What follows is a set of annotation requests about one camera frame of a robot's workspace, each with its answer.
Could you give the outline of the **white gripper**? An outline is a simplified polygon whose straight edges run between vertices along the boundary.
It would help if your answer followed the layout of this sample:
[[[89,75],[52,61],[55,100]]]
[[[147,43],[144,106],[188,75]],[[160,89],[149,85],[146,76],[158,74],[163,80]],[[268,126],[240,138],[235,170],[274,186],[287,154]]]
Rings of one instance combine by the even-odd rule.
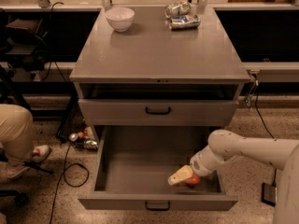
[[[168,184],[174,186],[186,181],[195,173],[198,176],[212,174],[218,166],[224,164],[224,158],[213,152],[209,146],[198,151],[190,159],[190,165],[184,165],[168,177]]]

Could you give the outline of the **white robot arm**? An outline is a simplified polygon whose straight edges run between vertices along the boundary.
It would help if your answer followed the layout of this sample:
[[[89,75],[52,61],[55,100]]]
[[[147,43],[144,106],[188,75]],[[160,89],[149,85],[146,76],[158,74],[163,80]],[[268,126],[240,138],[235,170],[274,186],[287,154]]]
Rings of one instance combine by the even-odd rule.
[[[207,146],[194,154],[184,165],[169,176],[174,186],[192,175],[208,176],[219,166],[247,157],[269,164],[282,171],[273,224],[299,223],[299,141],[244,137],[227,130],[216,130],[207,139]]]

